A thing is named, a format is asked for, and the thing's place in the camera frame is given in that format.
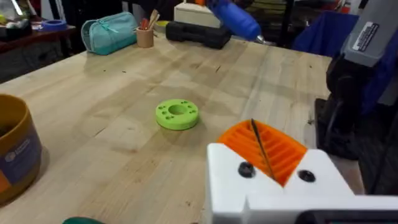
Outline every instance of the black tool case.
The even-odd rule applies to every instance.
[[[183,22],[169,22],[166,26],[166,38],[174,41],[194,41],[213,49],[222,49],[231,38],[231,32],[225,28],[212,28]]]

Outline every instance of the black screw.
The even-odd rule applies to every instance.
[[[302,180],[308,182],[308,183],[314,183],[315,182],[315,175],[308,170],[300,170],[297,172],[298,177],[300,177]]]
[[[248,162],[242,162],[239,166],[238,172],[244,178],[252,178],[255,174],[253,165]]]

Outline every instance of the blue tape roll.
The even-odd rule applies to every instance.
[[[42,27],[44,31],[61,31],[66,30],[68,28],[67,22],[63,20],[49,20],[43,21]]]

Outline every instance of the orange 3d printed part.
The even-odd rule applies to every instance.
[[[218,142],[225,144],[263,173],[284,186],[307,148],[290,136],[258,121],[255,122],[264,153],[250,120],[243,121],[225,132]]]

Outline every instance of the teal zipper pouch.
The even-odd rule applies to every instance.
[[[81,38],[87,51],[107,55],[137,42],[137,22],[130,12],[86,21]]]

